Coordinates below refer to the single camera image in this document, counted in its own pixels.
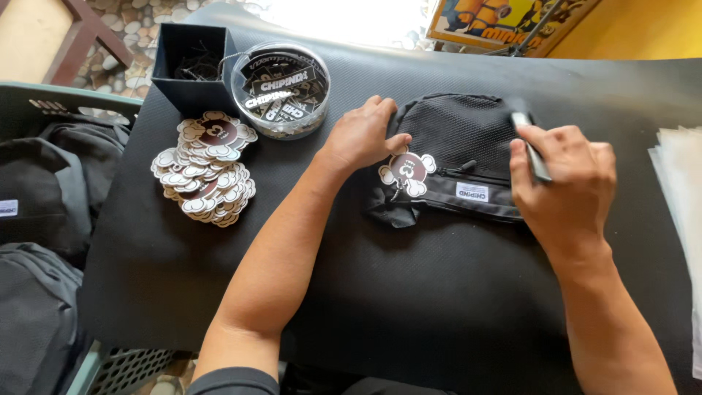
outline black square box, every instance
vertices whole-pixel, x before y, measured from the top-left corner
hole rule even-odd
[[[223,78],[217,81],[175,79],[183,59],[201,55],[203,46],[220,60],[237,52],[226,27],[162,23],[151,80],[186,118],[200,118],[209,110],[238,118],[230,83],[236,57],[225,60]]]

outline black shirt sleeve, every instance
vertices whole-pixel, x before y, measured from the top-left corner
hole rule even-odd
[[[279,395],[278,383],[254,368],[223,368],[195,380],[186,395]]]

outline woven label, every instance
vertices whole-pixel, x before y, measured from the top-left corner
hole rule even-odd
[[[456,197],[477,202],[488,202],[489,189],[486,186],[471,183],[456,183]]]
[[[17,200],[0,200],[0,216],[17,215]]]

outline hand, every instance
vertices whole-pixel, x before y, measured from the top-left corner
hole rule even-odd
[[[553,179],[534,183],[525,142],[512,141],[512,197],[554,268],[555,262],[583,261],[609,249],[604,222],[616,185],[612,146],[591,143],[574,126],[517,131],[541,153]]]
[[[397,105],[391,98],[371,97],[363,107],[347,112],[336,122],[319,153],[350,171],[385,159],[412,141],[408,134],[385,140],[390,115],[395,111]]]

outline clear plastic container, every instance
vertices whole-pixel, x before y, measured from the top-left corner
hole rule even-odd
[[[310,67],[314,72],[306,73]],[[322,124],[329,107],[331,79],[324,61],[290,41],[251,47],[234,64],[231,84],[240,113],[256,130],[276,140],[311,134]]]

